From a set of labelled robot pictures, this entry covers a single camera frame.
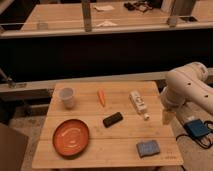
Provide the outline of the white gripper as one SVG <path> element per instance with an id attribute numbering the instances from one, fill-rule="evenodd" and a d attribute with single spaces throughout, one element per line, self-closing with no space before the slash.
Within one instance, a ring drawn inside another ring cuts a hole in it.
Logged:
<path id="1" fill-rule="evenodd" d="M 164 125 L 168 125 L 175 117 L 174 111 L 169 111 L 180 106 L 181 98 L 179 95 L 167 87 L 165 87 L 160 94 L 161 102 L 166 110 L 163 111 L 162 122 Z"/>

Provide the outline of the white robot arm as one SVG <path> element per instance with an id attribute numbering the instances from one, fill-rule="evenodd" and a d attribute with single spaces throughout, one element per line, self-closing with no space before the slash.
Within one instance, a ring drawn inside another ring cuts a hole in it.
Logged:
<path id="1" fill-rule="evenodd" d="M 160 93 L 164 106 L 162 122 L 167 125 L 176 115 L 175 110 L 186 101 L 194 102 L 213 115 L 213 88 L 205 81 L 207 67 L 200 62 L 192 62 L 168 71 L 165 75 L 166 86 Z"/>

